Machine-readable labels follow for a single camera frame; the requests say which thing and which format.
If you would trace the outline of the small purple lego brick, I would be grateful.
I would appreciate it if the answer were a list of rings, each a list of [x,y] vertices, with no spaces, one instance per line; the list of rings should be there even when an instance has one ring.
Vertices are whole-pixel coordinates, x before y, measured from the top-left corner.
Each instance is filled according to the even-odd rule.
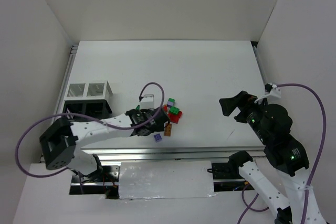
[[[156,142],[161,141],[161,140],[162,140],[161,135],[160,135],[160,134],[155,134],[155,135],[154,135],[154,140],[155,140]]]

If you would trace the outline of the green and purple lego stack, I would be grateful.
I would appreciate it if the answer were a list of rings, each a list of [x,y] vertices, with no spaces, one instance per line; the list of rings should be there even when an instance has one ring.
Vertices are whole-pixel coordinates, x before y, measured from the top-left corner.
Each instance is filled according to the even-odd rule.
[[[166,105],[168,107],[172,107],[172,106],[174,106],[174,103],[175,103],[175,100],[172,99],[172,98],[169,98]]]

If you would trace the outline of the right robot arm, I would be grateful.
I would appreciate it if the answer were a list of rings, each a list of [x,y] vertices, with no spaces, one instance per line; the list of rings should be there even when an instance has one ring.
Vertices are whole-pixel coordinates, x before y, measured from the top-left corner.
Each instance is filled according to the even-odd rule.
[[[229,157],[233,170],[244,178],[265,202],[275,223],[325,223],[310,185],[309,159],[304,146],[291,134],[292,119],[278,104],[268,104],[266,97],[241,91],[232,98],[221,98],[224,116],[248,124],[264,145],[269,164],[277,171],[286,193],[282,194],[260,171],[246,151]]]

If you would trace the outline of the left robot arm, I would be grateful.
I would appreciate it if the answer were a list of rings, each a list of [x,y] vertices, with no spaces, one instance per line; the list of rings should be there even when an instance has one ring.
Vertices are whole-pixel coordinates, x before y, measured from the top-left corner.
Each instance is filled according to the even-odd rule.
[[[39,138],[46,169],[67,168],[94,182],[102,178],[104,170],[96,154],[83,150],[85,146],[113,138],[163,132],[169,122],[162,108],[132,109],[113,118],[87,122],[71,122],[60,117]]]

